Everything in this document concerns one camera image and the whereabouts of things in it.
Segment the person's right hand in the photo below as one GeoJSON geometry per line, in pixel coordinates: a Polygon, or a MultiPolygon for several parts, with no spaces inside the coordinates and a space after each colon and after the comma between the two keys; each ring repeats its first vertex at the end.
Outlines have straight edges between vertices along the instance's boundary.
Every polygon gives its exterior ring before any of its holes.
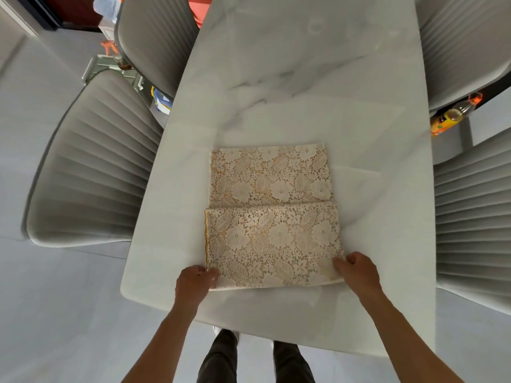
{"type": "Polygon", "coordinates": [[[354,264],[354,276],[349,288],[355,293],[362,304],[383,295],[383,289],[380,283],[380,276],[372,260],[361,252],[351,252],[347,256],[336,256],[334,258],[343,258],[354,264]]]}

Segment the person's left hand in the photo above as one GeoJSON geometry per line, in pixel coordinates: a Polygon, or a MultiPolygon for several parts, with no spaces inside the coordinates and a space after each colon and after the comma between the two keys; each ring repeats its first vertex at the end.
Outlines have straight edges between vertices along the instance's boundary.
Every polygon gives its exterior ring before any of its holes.
{"type": "Polygon", "coordinates": [[[182,309],[197,310],[210,289],[203,285],[203,272],[207,269],[201,265],[192,265],[182,270],[176,280],[174,305],[182,309]]]}

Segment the cream lace floral cloth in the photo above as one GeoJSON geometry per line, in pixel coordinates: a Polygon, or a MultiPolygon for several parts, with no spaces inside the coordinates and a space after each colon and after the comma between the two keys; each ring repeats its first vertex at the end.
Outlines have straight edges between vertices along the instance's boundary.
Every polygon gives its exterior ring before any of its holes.
{"type": "Polygon", "coordinates": [[[343,282],[339,214],[323,143],[211,152],[206,268],[215,290],[343,282]]]}

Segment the person's left forearm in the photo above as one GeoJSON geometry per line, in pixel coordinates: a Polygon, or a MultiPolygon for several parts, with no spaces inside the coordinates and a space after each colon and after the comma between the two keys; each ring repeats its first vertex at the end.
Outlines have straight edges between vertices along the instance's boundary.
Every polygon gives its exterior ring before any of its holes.
{"type": "Polygon", "coordinates": [[[173,383],[188,329],[198,305],[175,302],[121,383],[173,383]]]}

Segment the person's right forearm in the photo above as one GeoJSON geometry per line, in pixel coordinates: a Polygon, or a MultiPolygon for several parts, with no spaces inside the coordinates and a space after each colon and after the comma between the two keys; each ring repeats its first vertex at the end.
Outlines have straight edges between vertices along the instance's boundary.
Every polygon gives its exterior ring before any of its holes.
{"type": "Polygon", "coordinates": [[[362,295],[359,300],[372,318],[401,383],[465,383],[381,290],[362,295]]]}

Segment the person's left leg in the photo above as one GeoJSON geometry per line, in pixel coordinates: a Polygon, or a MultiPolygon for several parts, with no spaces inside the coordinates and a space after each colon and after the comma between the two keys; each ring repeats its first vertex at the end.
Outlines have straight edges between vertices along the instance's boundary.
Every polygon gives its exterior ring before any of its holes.
{"type": "Polygon", "coordinates": [[[237,383],[238,344],[222,331],[215,337],[198,372],[196,383],[237,383]]]}

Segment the person's leg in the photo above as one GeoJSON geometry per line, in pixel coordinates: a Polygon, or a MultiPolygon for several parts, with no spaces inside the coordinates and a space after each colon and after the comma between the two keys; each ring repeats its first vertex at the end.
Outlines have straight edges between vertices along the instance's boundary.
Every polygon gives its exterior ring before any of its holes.
{"type": "Polygon", "coordinates": [[[276,383],[316,383],[296,344],[273,341],[272,349],[276,383]]]}
{"type": "Polygon", "coordinates": [[[237,383],[238,344],[222,331],[215,337],[198,372],[196,383],[237,383]]]}

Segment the person's right leg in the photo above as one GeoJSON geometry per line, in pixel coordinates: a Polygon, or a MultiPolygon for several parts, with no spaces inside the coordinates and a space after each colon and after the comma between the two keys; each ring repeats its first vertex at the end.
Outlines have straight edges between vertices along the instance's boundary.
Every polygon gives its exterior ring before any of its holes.
{"type": "Polygon", "coordinates": [[[272,349],[276,383],[316,383],[296,344],[273,341],[272,349]]]}

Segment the grey ribbed upholstered chair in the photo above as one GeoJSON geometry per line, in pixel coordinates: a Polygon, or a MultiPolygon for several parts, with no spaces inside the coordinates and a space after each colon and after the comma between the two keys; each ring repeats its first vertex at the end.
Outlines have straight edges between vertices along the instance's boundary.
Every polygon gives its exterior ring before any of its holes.
{"type": "Polygon", "coordinates": [[[511,315],[511,128],[433,173],[437,288],[511,315]]]}
{"type": "Polygon", "coordinates": [[[123,0],[114,42],[139,74],[175,98],[198,34],[188,0],[123,0]]]}
{"type": "Polygon", "coordinates": [[[114,70],[82,89],[37,168],[23,217],[48,248],[129,242],[164,128],[114,70]]]}
{"type": "Polygon", "coordinates": [[[511,70],[511,0],[415,0],[429,111],[511,70]]]}

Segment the white marble table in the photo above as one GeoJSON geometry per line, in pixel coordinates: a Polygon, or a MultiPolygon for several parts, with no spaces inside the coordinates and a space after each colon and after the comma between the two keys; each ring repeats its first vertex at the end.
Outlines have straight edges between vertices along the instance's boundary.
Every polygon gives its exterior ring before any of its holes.
{"type": "Polygon", "coordinates": [[[214,0],[150,174],[120,292],[168,311],[205,259],[209,154],[323,142],[343,247],[435,348],[435,205],[414,0],[214,0]]]}

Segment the blue and yellow packet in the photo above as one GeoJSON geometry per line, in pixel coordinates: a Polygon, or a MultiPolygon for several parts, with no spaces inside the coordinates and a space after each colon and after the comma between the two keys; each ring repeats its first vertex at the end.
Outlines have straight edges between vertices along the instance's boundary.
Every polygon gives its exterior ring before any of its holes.
{"type": "Polygon", "coordinates": [[[165,115],[169,115],[173,106],[173,100],[165,96],[154,86],[151,87],[151,96],[154,100],[157,111],[162,112],[165,115]]]}

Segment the orange juice bottle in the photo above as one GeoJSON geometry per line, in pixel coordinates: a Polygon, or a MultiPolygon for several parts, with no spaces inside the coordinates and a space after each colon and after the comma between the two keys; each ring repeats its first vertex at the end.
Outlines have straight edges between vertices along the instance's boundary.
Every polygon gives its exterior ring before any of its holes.
{"type": "Polygon", "coordinates": [[[452,108],[439,116],[434,116],[430,121],[430,133],[432,137],[444,133],[456,124],[467,118],[483,100],[481,92],[471,94],[468,99],[456,103],[452,108]]]}

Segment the glass side table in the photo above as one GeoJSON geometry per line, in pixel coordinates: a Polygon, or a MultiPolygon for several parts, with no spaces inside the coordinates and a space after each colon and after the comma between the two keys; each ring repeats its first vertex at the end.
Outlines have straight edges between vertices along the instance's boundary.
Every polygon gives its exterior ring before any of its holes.
{"type": "Polygon", "coordinates": [[[121,69],[116,59],[107,55],[96,55],[91,58],[82,76],[83,83],[89,83],[95,75],[105,70],[120,73],[135,90],[144,90],[144,77],[137,70],[133,68],[121,69]]]}

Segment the orange plastic object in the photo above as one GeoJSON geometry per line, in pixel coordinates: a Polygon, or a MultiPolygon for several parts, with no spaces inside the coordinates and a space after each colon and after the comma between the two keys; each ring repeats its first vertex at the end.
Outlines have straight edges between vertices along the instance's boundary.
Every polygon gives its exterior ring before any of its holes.
{"type": "Polygon", "coordinates": [[[188,0],[188,5],[199,28],[202,27],[203,21],[212,2],[213,0],[188,0]]]}

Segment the dark wooden cabinet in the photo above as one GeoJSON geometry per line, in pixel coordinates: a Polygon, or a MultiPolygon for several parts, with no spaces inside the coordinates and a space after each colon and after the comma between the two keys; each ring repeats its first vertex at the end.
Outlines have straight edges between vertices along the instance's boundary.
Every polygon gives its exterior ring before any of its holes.
{"type": "Polygon", "coordinates": [[[17,0],[47,31],[57,29],[100,32],[102,16],[94,0],[17,0]]]}

